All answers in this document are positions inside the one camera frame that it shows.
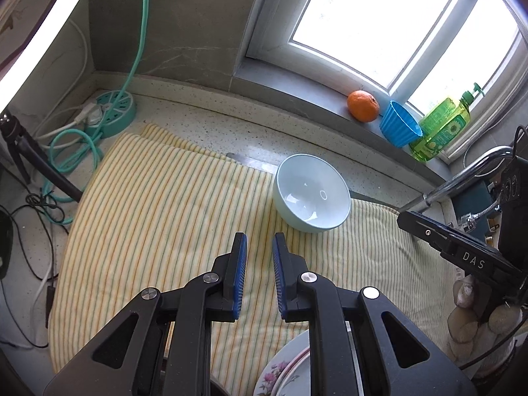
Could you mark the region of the gloved right hand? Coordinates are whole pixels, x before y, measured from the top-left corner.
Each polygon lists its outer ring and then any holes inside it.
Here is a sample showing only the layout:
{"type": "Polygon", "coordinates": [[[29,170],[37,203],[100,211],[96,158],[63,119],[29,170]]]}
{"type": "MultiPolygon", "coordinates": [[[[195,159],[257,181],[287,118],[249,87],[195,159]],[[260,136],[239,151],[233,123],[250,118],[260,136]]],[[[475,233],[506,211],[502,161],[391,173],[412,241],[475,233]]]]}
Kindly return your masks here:
{"type": "Polygon", "coordinates": [[[470,379],[483,379],[505,367],[514,353],[514,338],[508,334],[521,324],[523,311],[503,303],[490,313],[478,313],[479,302],[487,300],[488,288],[471,275],[455,281],[455,308],[447,319],[449,332],[446,353],[470,379]]]}

